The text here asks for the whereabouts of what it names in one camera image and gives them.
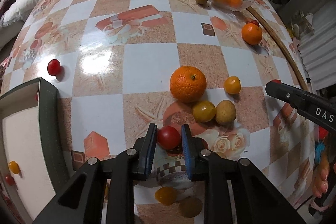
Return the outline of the person's hand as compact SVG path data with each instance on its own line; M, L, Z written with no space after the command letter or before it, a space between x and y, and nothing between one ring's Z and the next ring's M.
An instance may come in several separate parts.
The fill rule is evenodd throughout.
M330 173L329 158L331 157L333 147L335 148L335 134L328 134L325 139L325 149L321 154L321 161L318 166L318 171L315 174L312 192L317 198L321 198L329 187L328 176Z

